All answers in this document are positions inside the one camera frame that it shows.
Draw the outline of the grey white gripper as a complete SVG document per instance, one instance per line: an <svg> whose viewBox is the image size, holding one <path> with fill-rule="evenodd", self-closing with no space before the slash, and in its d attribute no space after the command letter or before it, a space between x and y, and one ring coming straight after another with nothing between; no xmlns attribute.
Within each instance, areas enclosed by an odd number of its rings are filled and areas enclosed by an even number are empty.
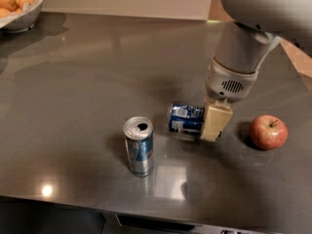
<svg viewBox="0 0 312 234"><path fill-rule="evenodd" d="M201 140L216 141L230 121L233 111L229 102L245 98L256 81L258 72L246 74L232 71L215 59L208 67L206 78L207 103Z"/></svg>

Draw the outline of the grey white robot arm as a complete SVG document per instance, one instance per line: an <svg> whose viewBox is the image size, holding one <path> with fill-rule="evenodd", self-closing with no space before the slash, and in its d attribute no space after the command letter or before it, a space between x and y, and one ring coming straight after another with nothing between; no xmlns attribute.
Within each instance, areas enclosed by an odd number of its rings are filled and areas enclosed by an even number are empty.
<svg viewBox="0 0 312 234"><path fill-rule="evenodd" d="M312 0L220 0L232 21L224 26L206 78L201 139L214 141L245 98L266 56L282 39L312 54Z"/></svg>

